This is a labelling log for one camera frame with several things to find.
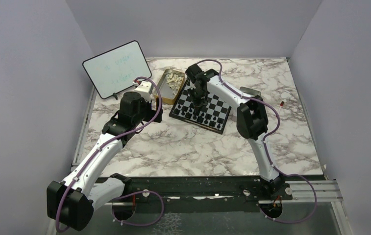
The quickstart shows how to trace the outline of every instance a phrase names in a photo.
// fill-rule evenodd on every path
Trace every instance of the marble tabletop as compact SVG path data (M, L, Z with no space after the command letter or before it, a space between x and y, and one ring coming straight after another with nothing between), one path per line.
M149 58L152 79L157 82L166 68L185 71L198 58ZM262 92L263 99L280 111L281 126L269 137L279 168L285 173L322 174L311 134L297 90L285 58L219 59L223 79ZM203 70L219 66L200 64ZM80 162L96 143L103 125L119 108L119 100L98 95L91 114ZM249 143L236 129L236 117L230 116L222 135L168 116L172 105L163 105L162 123L151 123L135 135L105 168L102 176L228 176L258 175L259 168ZM268 108L269 124L276 117Z

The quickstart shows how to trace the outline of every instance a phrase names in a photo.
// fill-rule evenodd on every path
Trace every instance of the cable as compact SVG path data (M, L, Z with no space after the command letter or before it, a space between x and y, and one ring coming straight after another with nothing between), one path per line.
M156 113L155 115L151 118L151 120L149 120L147 123L145 123L143 126L140 126L134 130L131 130L131 131L128 131L128 132L125 132L123 134L120 134L120 135L117 135L111 139L109 139L108 141L106 141L105 143L103 143L96 151L94 151L94 153L89 157L89 159L86 161L86 164L83 165L83 167L80 169L80 171L76 174L76 176L74 177L74 179L70 182L70 184L67 186L66 190L64 191L64 194L63 196L61 197L61 200L60 200L60 203L58 204L58 208L57 208L57 215L55 216L55 229L57 230L58 233L62 233L62 232L65 232L69 226L61 229L60 228L60 213L61 213L61 209L63 208L63 204L64 204L64 200L67 196L67 194L69 193L70 189L73 187L73 185L76 183L76 180L75 178L79 178L80 175L84 172L84 170L87 168L87 166L90 164L90 162L94 159L94 157L100 152L99 149L104 149L106 147L106 145L108 145L109 143L115 141L115 140L118 140L120 139L121 137L123 136L126 136L126 135L129 135L131 133L135 133L136 131L139 131L139 130L142 130L144 129L145 127L147 127L149 124L151 124L151 122L153 122L156 117L158 116L159 114L159 111L161 111L161 108L162 108L162 96L161 96L161 93L159 91L159 89L157 88L156 84L150 80L149 78L147 77L138 77L135 79L138 80L138 79L144 79L150 83L152 83L152 85L155 87L156 89L156 92L158 93L158 99L159 99L159 105L158 105L158 108L156 109Z
M197 62L197 64L199 63L202 63L202 62L206 62L206 61L211 61L211 62L215 62L217 64L220 65L220 70L219 70L219 80L220 82L225 86L227 87L231 92L233 92L234 94L238 95L239 97L241 98L244 98L244 99L250 99L250 100L253 100L255 102L258 102L260 104L263 104L265 106L267 106L268 108L270 108L276 115L276 118L277 118L277 125L275 127L275 129L273 129L271 132L268 132L263 138L262 138L262 142L263 142L263 146L265 148L265 152L266 152L266 156L268 157L268 160L269 160L269 163L271 165L273 165L273 168L279 172L280 174L282 174L283 176L286 176L286 177L293 177L293 176L297 176L299 178L301 178L302 180L304 180L307 184L309 184L309 186L311 187L312 189L312 192L314 193L314 208L312 209L311 213L309 215L307 215L305 218L303 219L300 219L300 220L296 220L296 221L284 221L284 220L279 220L279 219L275 219L275 218L271 218L269 216L267 216L262 210L260 210L263 215L265 215L265 218L269 219L269 220L272 220L274 222L278 222L278 223L282 223L282 224L297 224L297 223L301 223L301 222L304 222L306 220L308 220L309 218L311 218L311 216L315 213L315 210L317 209L317 206L318 206L318 199L317 199L317 193L315 192L315 189L314 189L314 186L312 186L311 182L309 182L305 177L303 177L302 175L299 175L299 174L285 174L283 173L281 170L279 170L279 168L277 168L274 164L273 164L273 161L269 155L269 151L268 151L268 147L266 145L266 137L272 135L273 133L275 133L279 127L280 127L280 116L278 114L278 112L276 111L276 109L274 107L272 107L272 105L269 105L259 99L255 99L253 97L249 97L249 96L243 96L242 94L240 94L239 92L237 92L236 90L234 90L232 87L230 87L227 83L225 83L222 79L222 70L223 70L223 65L220 63L220 61L218 60L213 60L213 59L205 59L205 60L201 60L199 62Z
M162 218L162 215L164 214L164 200L162 199L162 197L158 193L156 193L154 191L139 191L139 192L133 192L133 193L125 195L125 196L117 197L114 200L124 199L124 198L131 197L133 195L141 194L141 193L152 193L152 194L155 194L159 198L159 200L161 201L161 213L159 214L158 218L156 220L154 220L153 222L150 222L150 223L147 223L147 224L134 224L134 223L125 222L124 220L123 221L118 220L115 216L114 210L112 209L112 216L114 218L113 221L118 221L121 225L127 224L127 225L138 226L138 227L146 227L146 226L149 226L149 225L152 225L152 224L158 222Z

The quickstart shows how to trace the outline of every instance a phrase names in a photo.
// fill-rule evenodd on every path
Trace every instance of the gray wall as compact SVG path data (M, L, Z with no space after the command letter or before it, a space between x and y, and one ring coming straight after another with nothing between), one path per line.
M0 235L44 234L46 188L69 172L92 56L64 1L0 1Z
M320 2L67 0L93 53L138 40L162 57L289 57Z
M371 234L371 1L323 0L290 67L353 231Z

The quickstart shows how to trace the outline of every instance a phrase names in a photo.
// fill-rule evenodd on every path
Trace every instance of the chessboard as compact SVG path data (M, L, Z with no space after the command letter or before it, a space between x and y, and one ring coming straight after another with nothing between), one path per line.
M187 80L170 111L170 117L223 134L231 107L218 96L210 93L207 97L207 105L196 116L193 113L194 106L188 94L189 88L191 88L190 80Z

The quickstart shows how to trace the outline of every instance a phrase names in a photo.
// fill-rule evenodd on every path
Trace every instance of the table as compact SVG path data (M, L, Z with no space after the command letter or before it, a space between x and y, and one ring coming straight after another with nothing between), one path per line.
M166 68L185 71L199 58L149 58L152 79L157 83ZM308 128L301 102L287 60L219 59L223 79L236 88L241 86L262 92L263 99L280 111L281 127L269 137L279 168L285 173L322 174L320 162ZM203 70L219 66L213 62L200 65ZM103 125L119 108L119 100L93 99L85 143L74 163L81 162L96 143ZM236 129L236 117L230 116L223 135L168 116L172 105L163 105L162 123L152 123L135 135L115 156L101 176L120 173L125 176L228 176L258 175L259 168L249 143ZM268 108L269 124L276 117Z

